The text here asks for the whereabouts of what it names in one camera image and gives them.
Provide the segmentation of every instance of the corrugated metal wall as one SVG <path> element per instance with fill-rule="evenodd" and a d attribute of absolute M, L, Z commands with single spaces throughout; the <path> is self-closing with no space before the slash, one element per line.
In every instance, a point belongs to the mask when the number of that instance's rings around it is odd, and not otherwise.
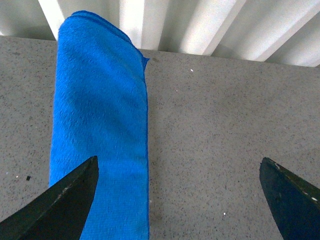
<path fill-rule="evenodd" d="M 140 49 L 320 65 L 320 0 L 1 0 L 0 34 L 54 40 L 79 10 Z"/>

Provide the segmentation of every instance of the blue towel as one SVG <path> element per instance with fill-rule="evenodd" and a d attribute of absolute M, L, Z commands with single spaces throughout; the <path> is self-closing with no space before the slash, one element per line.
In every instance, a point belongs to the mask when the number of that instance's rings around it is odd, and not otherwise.
<path fill-rule="evenodd" d="M 98 157 L 82 240 L 149 238 L 148 60 L 94 13 L 75 12 L 60 27 L 49 185 Z"/>

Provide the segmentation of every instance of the white corrugated panel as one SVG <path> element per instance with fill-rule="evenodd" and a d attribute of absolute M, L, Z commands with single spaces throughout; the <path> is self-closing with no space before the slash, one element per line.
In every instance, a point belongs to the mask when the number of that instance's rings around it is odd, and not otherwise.
<path fill-rule="evenodd" d="M 140 49 L 320 64 L 320 0 L 2 0 L 0 35 L 57 39 L 79 10 L 107 19 Z"/>

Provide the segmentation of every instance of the granite surface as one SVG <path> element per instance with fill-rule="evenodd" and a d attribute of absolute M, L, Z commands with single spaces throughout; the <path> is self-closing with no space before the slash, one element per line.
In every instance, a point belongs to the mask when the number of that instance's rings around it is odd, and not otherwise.
<path fill-rule="evenodd" d="M 0 37 L 0 221 L 48 188 L 56 51 Z M 150 239 L 282 239 L 259 167 L 320 188 L 320 69 L 142 52 Z"/>

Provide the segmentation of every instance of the folded microfiber towel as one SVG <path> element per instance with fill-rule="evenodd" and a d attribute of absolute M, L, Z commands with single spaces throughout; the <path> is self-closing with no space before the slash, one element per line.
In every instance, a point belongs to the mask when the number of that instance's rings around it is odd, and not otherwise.
<path fill-rule="evenodd" d="M 82 240 L 149 238 L 147 62 L 94 13 L 75 12 L 59 29 L 49 185 L 98 157 Z"/>

